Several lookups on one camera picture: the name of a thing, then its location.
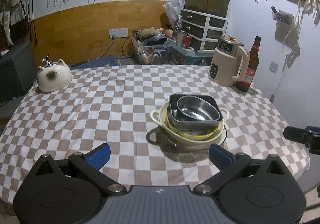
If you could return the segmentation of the floral lemon pattern plate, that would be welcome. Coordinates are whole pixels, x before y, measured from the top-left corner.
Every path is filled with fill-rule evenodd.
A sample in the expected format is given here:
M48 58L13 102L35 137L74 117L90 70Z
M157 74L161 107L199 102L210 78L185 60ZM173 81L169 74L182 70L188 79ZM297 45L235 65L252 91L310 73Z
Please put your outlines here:
M215 132L214 130L179 130L177 128L175 128L174 126L171 126L170 129L178 134L180 134L181 136L210 136Z

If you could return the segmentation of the oval stainless steel bowl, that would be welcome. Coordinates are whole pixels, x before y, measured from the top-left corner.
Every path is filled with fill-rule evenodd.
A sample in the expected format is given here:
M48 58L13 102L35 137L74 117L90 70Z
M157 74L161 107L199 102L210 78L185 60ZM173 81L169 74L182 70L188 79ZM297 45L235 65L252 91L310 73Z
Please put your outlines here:
M222 120L222 114L216 101L210 96L184 95L177 100L177 114L188 121Z

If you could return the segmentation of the square stainless steel tray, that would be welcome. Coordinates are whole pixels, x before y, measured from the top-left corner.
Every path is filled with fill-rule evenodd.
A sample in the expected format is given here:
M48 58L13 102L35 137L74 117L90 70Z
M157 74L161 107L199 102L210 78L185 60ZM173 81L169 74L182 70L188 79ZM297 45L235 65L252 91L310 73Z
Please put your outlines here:
M216 101L208 95L172 94L167 114L169 123L183 131L211 131L224 120Z

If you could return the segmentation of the cream two-handled ceramic bowl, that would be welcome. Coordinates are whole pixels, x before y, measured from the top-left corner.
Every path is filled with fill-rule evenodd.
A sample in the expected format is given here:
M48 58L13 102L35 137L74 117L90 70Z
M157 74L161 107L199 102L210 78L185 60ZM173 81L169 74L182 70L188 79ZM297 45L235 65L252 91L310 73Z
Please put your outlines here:
M229 111L222 109L223 119L210 129L204 129L199 122L183 122L182 127L174 126L169 102L165 102L158 110L150 112L150 118L161 128L164 137L176 147L191 151L207 150L211 144L222 145L227 138L225 121Z

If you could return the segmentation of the checkered brown white tablecloth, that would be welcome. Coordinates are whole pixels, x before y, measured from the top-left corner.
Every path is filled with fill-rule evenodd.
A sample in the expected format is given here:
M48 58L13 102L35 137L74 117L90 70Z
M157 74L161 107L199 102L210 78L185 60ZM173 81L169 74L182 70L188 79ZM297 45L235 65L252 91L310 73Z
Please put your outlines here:
M210 95L226 108L225 149L253 158L277 154L295 178L310 167L303 145L283 137L286 121L258 89L243 94L209 79L196 65L125 65L75 70L53 93L33 87L1 136L1 199L12 202L43 154L67 158L102 143L111 147L103 172L130 186L195 186L217 173L206 153L185 153L161 138L149 114L171 94Z

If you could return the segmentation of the brown beer bottle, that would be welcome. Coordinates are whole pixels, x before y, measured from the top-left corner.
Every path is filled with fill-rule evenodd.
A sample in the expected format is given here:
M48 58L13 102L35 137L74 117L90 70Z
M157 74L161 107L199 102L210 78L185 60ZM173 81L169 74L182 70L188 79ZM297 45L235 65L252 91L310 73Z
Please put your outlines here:
M256 73L256 70L259 65L259 48L260 48L260 42L261 42L261 37L256 36L255 41L252 45L252 48L250 50L250 60L249 60L249 65L247 68L247 73L245 76L245 79L240 82L236 82L235 87L242 91L242 92L247 92L251 86L251 83L253 81L253 77Z

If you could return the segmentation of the beige electric kettle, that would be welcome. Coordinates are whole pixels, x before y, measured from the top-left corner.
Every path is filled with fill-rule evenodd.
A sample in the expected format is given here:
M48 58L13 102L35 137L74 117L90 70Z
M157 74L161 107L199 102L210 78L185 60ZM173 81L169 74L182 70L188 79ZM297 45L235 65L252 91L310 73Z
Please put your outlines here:
M233 36L221 36L214 50L209 77L217 84L230 87L243 81L250 61L244 44Z

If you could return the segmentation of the blue cloth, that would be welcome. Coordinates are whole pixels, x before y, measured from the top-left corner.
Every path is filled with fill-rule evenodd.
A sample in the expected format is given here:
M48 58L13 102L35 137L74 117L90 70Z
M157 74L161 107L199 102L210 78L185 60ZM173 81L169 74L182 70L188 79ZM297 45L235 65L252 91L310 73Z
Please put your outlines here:
M120 61L116 59L114 55L97 58L91 61L83 61L75 65L70 65L70 69L87 69L87 68L98 68L98 67L114 67L120 66Z

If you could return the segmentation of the dark grey side cabinet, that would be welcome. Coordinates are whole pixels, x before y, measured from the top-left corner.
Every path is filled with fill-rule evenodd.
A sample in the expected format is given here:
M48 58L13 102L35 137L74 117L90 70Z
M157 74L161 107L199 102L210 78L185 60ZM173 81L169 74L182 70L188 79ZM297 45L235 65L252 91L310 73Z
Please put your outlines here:
M1 102L26 93L36 80L36 67L31 56L31 42L14 45L1 57Z

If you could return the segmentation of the clear plastic storage box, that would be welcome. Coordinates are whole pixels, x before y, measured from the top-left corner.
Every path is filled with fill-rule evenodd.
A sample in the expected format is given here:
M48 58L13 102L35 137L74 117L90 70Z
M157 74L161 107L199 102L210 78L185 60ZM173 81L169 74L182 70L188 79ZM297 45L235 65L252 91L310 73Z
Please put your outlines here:
M137 36L131 36L133 59L137 64L168 64L172 41L163 37L150 37L142 42Z

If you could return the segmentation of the white drawer cabinet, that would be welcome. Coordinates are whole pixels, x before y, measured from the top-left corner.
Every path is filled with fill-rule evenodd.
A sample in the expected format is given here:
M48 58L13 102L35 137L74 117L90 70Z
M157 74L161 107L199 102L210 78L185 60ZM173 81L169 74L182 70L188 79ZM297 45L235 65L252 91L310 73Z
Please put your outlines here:
M196 52L213 52L226 34L228 19L208 13L182 9L182 30L192 38L190 48Z

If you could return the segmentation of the white paper cup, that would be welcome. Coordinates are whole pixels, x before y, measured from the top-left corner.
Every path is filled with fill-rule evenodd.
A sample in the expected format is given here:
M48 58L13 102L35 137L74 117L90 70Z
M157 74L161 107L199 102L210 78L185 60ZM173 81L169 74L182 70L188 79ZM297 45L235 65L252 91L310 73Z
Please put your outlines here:
M188 33L185 32L185 31L183 31L183 30L176 30L176 31L175 31L176 45L181 45L184 37L185 37L187 34L188 34Z

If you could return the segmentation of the glass fish tank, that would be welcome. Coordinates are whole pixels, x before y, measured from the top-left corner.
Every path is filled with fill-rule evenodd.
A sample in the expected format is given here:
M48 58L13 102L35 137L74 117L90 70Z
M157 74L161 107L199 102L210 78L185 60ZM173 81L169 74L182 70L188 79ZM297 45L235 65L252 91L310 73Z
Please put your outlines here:
M184 8L215 16L227 17L229 1L230 0L185 0Z

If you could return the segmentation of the wall mounted remote holder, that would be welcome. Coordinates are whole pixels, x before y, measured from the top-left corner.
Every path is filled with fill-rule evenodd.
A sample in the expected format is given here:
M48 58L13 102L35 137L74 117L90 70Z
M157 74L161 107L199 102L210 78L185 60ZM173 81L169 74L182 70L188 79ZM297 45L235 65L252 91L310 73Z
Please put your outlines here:
M272 18L274 21L284 23L286 25L293 25L295 22L295 18L292 14L277 10L274 6L271 7L272 10Z

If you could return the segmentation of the white wall socket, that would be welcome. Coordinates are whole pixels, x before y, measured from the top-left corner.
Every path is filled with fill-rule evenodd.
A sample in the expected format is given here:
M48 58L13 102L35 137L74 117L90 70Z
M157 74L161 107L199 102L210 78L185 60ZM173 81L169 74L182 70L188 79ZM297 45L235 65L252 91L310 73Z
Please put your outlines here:
M119 29L110 29L109 30L109 38L127 38L128 35L128 28L119 28Z

